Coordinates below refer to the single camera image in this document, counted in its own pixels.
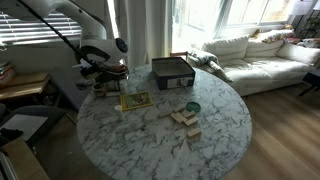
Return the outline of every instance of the curtain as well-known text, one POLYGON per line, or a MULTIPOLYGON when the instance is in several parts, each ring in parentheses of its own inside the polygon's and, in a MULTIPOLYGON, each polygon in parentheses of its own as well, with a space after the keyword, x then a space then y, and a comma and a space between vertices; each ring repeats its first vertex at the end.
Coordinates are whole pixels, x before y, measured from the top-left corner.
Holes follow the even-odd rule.
POLYGON ((172 1, 115 0, 120 37, 129 46, 126 65, 148 64, 171 50, 172 1))
POLYGON ((214 26, 213 26, 213 33, 212 38, 218 39, 221 38, 222 34, 224 33, 227 23, 228 23, 228 17, 230 13, 232 5, 232 0, 221 0, 219 6, 216 10, 214 26))

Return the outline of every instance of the window blinds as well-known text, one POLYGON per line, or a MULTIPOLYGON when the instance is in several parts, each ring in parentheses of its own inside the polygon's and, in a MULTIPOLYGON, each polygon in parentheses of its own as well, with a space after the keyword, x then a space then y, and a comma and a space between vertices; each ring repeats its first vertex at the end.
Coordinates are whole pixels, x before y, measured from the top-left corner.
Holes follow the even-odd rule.
MULTIPOLYGON (((62 13, 53 12, 44 20, 68 39, 80 38, 80 25, 62 13)), ((0 12, 0 41, 3 44, 28 44, 59 39, 59 36, 40 20, 21 21, 0 12)))

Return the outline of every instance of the black box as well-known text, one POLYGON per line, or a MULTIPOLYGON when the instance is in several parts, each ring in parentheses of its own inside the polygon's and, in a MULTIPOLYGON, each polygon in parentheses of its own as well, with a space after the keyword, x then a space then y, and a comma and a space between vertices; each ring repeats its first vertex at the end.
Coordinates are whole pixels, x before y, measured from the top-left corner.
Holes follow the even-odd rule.
POLYGON ((181 57, 152 59, 152 72, 160 90, 193 86, 196 75, 181 57))

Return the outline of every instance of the round table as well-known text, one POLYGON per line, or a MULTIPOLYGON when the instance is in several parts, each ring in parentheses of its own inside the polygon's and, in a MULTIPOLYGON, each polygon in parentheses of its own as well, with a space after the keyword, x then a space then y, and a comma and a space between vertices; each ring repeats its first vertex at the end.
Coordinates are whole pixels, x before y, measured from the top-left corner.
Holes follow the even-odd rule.
POLYGON ((118 120, 119 97, 89 94, 78 115, 78 138, 89 159, 115 179, 218 179, 242 158, 251 139, 248 109, 241 97, 217 77, 195 69, 192 87, 160 91, 151 66, 131 72, 129 93, 150 93, 153 106, 124 111, 118 120), (197 124, 190 127, 159 110, 198 102, 197 124), (187 137, 199 127, 201 135, 187 137))

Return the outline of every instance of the hardwood floor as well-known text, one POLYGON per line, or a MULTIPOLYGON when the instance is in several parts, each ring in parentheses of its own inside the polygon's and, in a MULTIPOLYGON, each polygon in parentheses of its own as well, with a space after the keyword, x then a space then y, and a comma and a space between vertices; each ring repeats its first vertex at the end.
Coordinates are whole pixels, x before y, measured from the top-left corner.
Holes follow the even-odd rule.
MULTIPOLYGON (((299 84, 243 98, 253 136, 239 165, 223 179, 320 179, 320 91, 296 98, 306 87, 299 84)), ((76 133, 63 119, 37 146, 49 177, 110 179, 86 157, 76 133)))
POLYGON ((305 84, 244 97, 253 136, 225 180, 320 179, 320 92, 296 96, 305 84))

